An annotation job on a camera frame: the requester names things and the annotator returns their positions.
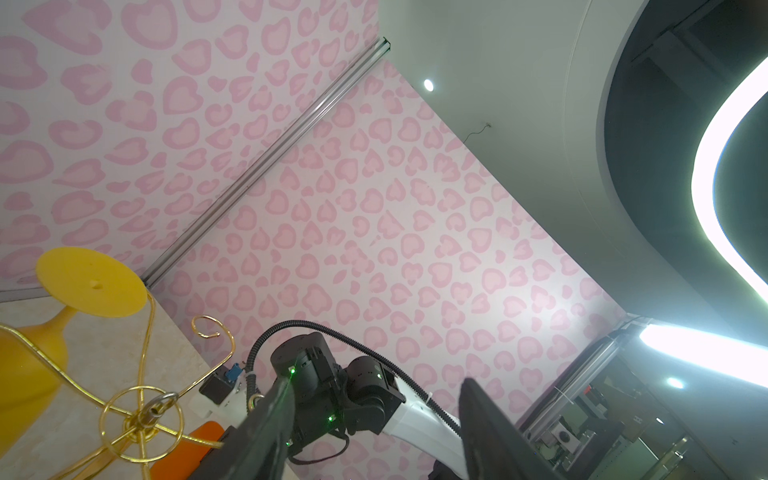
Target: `metal ring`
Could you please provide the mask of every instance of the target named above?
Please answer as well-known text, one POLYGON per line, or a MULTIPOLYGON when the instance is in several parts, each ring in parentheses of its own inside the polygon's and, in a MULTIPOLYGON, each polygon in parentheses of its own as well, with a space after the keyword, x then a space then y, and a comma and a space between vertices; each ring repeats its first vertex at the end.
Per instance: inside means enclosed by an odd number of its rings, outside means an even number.
POLYGON ((248 405, 247 405, 248 411, 249 412, 253 411, 253 409, 256 408, 257 400, 261 400, 262 398, 264 398, 264 396, 260 393, 254 393, 253 395, 251 395, 250 398, 248 399, 248 405))
POLYGON ((174 436, 175 438, 174 444, 171 445, 168 450, 166 450, 165 452, 157 456, 150 457, 150 458, 136 458, 136 457, 130 457, 128 455, 124 455, 119 450, 117 450, 117 448, 114 445, 112 445, 110 440, 107 438, 107 432, 104 429, 104 421, 107 418, 107 413, 109 412, 109 408, 112 406, 112 404, 114 404, 120 397, 122 397, 126 393, 133 392, 134 390, 141 390, 141 391, 152 390, 154 392, 159 392, 160 394, 167 393, 163 389, 159 389, 155 386, 146 386, 146 385, 132 386, 130 388, 123 389, 120 392, 116 393, 111 399, 109 399, 107 403, 104 404, 104 408, 101 410, 101 415, 99 415, 99 418, 98 418, 98 428, 99 428, 99 433, 101 434, 100 435, 101 444, 104 445, 107 449, 109 449, 110 452, 114 453, 116 456, 128 462, 131 462, 131 463, 155 462, 157 460, 160 460, 164 456, 168 455, 169 453, 171 453, 181 442, 181 436, 184 434, 184 413, 181 411, 181 407, 179 406, 178 402, 174 403, 174 407, 176 407, 176 411, 179 414, 179 431, 174 436))

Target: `pink heart pattern wallpaper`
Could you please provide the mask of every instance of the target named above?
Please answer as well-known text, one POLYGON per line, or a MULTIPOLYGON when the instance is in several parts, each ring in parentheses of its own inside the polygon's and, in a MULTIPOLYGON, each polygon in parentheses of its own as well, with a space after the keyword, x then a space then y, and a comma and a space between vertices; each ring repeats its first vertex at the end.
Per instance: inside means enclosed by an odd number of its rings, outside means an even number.
POLYGON ((61 245, 141 273, 378 35, 376 0, 8 0, 0 290, 61 245))
MULTIPOLYGON (((190 316, 221 319, 242 362, 274 323, 309 319, 376 349, 457 414, 475 377, 515 420, 624 312, 536 224, 384 61, 179 262, 155 291, 208 362, 223 338, 193 336, 190 316)), ((283 330, 269 356, 306 330, 283 330)), ((336 360, 360 355, 329 339, 336 360)), ((343 444, 322 439, 300 458, 343 444)), ((426 478, 432 459, 359 433, 339 458, 294 466, 302 478, 426 478)))

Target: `white ceiling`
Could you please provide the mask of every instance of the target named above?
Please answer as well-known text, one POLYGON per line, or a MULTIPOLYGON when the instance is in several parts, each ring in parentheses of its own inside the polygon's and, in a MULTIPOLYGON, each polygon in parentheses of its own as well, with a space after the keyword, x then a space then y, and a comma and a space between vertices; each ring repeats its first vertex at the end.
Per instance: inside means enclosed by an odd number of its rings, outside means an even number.
POLYGON ((643 238, 607 172, 605 101, 646 1, 387 0, 379 21, 388 59, 459 137, 492 124, 469 149, 619 304, 734 336, 643 238))

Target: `led light strip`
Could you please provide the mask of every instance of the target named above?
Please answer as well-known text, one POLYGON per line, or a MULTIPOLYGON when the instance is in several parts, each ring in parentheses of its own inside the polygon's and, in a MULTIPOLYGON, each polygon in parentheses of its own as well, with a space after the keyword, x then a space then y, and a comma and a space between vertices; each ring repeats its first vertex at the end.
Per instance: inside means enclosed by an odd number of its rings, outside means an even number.
POLYGON ((715 173, 723 149, 739 123, 768 92, 768 58, 763 60, 725 100, 704 132, 694 162, 690 194, 704 233, 720 255, 768 303, 768 284, 752 270, 726 237, 717 219, 714 202, 715 173))

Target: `metal profile frame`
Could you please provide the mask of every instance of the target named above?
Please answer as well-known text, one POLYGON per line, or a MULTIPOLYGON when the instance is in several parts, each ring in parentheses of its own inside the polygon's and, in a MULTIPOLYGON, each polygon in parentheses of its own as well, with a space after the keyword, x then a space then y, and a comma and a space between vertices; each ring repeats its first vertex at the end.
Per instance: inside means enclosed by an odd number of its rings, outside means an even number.
MULTIPOLYGON (((386 38, 379 38, 362 51, 349 67, 320 95, 317 100, 294 121, 235 182, 221 194, 208 209, 181 234, 152 263, 142 275, 147 288, 152 288, 221 218, 240 201, 245 193, 284 155, 296 142, 320 121, 389 51, 386 38)), ((0 303, 47 296, 42 288, 7 290, 0 292, 0 303)))

